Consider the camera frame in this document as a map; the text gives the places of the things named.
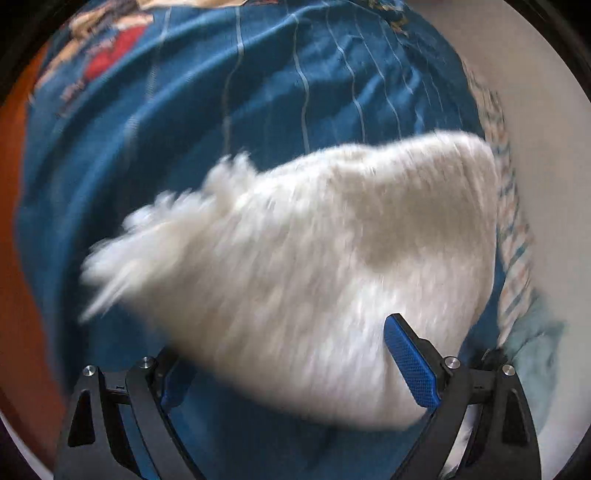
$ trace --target white stripe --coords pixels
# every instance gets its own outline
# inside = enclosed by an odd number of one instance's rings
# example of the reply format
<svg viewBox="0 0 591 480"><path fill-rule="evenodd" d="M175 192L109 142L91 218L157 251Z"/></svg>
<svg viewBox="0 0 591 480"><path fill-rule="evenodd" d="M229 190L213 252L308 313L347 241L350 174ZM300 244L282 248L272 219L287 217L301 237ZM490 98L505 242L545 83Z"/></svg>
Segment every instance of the white stripe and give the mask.
<svg viewBox="0 0 591 480"><path fill-rule="evenodd" d="M457 108L457 117L460 119L460 127L464 128L464 122L462 120L462 114L460 113L460 106L456 104Z"/></svg>
<svg viewBox="0 0 591 480"><path fill-rule="evenodd" d="M433 75L431 74L431 71L429 69L429 59L423 54L423 51L421 50L421 46L418 44L418 40L417 40L417 48L418 51L421 55L423 55L425 57L425 60L427 61L427 73L431 79L431 84L433 85L433 88L435 88L435 93L437 93L437 98L439 98L439 105L441 106L441 111L443 112L443 104L441 102L441 95L439 95L439 89L437 88L437 85L435 85L435 81L433 80Z"/></svg>
<svg viewBox="0 0 591 480"><path fill-rule="evenodd" d="M353 79L351 82L351 95L353 96L353 103L355 104L355 106L357 107L357 111L359 112L359 120L361 121L361 137L362 137L363 143L365 143L365 122L363 121L363 110L361 110L361 105L359 104L359 102L355 98L355 74L353 72L353 69L351 68L351 65L349 65L349 62L347 61L347 57L345 56L345 51L340 47L339 43L336 41L335 34L333 33L332 29L330 28L330 24L329 24L330 5L324 0L322 0L322 3L324 3L324 5L326 6L326 15L324 16L324 19L326 21L326 27L329 29L330 36L333 37L333 41L335 42L336 48L340 52L340 54L343 56L343 61L345 62L345 66L347 67L349 73L351 74L351 78Z"/></svg>
<svg viewBox="0 0 591 480"><path fill-rule="evenodd" d="M236 13L236 42L238 44L238 58L232 71L226 78L226 83L222 93L222 114L223 114L223 142L224 142L224 155L230 154L230 131L232 127L232 119L230 117L230 82L232 81L233 75L240 67L244 58L244 43L242 42L242 30L240 25L240 7L235 7Z"/></svg>
<svg viewBox="0 0 591 480"><path fill-rule="evenodd" d="M156 88L156 75L158 73L158 64L160 62L160 51L162 50L162 45L164 45L164 40L166 39L166 35L168 33L168 24L170 23L171 10L171 8L166 10L166 14L164 15L164 26L162 27L162 32L160 33L160 37L158 38L158 46L156 47L156 50L154 52L154 61L152 63L150 74L148 75L148 81L146 83L146 100L151 100L152 98L154 98L154 90Z"/></svg>
<svg viewBox="0 0 591 480"><path fill-rule="evenodd" d="M398 60L398 63L400 64L400 72L401 72L401 76L402 76L402 81L404 82L404 86L407 88L409 93L412 93L413 92L412 88L410 88L408 86L408 83L406 82L406 78L404 78L404 67L402 66L402 62L400 61L400 58L398 58L398 55L396 55L396 52L394 51L394 49L392 48L392 44L390 43L390 39L386 35L386 31L384 30L385 20L382 20L380 18L378 21L379 21L380 27L382 27L382 33L384 34L384 38L386 39L386 42L388 42L388 46L390 47L390 50L392 51L392 55L394 55L394 57L396 58L396 60Z"/></svg>
<svg viewBox="0 0 591 480"><path fill-rule="evenodd" d="M310 142L308 141L308 128L306 127L306 109L308 108L308 102L310 101L310 85L308 84L308 79L304 72L301 71L300 68L300 59L297 56L297 31L300 28L300 21L294 14L291 16L295 20L295 30L294 30L294 50L293 50L293 57L295 62L295 69L297 73L300 75L301 81L304 83L304 90L306 91L306 99L304 100L304 105L301 108L301 136L304 138L304 150L306 153L310 153Z"/></svg>
<svg viewBox="0 0 591 480"><path fill-rule="evenodd" d="M378 71L378 74L382 77L382 82L384 84L384 96L386 97L386 101L388 102L388 105L390 106L390 108L392 109L394 116L396 117L396 125L398 127L398 139L400 140L402 138L402 132L400 130L400 119L398 117L398 112L396 111L396 109L394 108L394 105L392 105L392 102L390 101L390 98L388 98L388 90L386 88L386 77L384 77L384 74L382 73L382 70L380 70L379 66L378 66L378 62L375 61L374 56L372 55L366 41L365 41L365 37L363 36L363 34L361 33L361 29L359 28L359 23L357 22L357 8L355 8L355 10L353 11L353 18L355 19L355 26L357 27L357 31L359 32L359 36L361 37L361 40L363 41L363 44L365 46L365 49L368 51L369 56L371 57L371 59L374 61L374 65L375 68Z"/></svg>
<svg viewBox="0 0 591 480"><path fill-rule="evenodd" d="M22 441L19 437L18 433L12 428L10 423L8 423L8 419L4 416L4 413L0 411L0 421L6 427L6 431L10 435L10 438L14 442L14 445L18 448L19 452L21 452L22 457L27 461L31 469L37 474L40 480L53 480L53 474L49 471L49 469L41 463L39 458L35 456L35 454L29 450L29 447Z"/></svg>

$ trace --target faux fur pillow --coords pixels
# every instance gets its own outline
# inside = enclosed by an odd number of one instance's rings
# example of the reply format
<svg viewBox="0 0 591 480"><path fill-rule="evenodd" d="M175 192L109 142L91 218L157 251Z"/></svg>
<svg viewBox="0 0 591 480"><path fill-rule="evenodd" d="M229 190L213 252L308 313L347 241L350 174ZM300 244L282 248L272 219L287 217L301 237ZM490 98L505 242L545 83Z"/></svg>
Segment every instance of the faux fur pillow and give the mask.
<svg viewBox="0 0 591 480"><path fill-rule="evenodd" d="M407 427L424 409L384 346L400 312L455 355L493 281L496 173L479 138L343 145L257 173L222 160L86 259L87 317L122 301L245 394L315 420Z"/></svg>

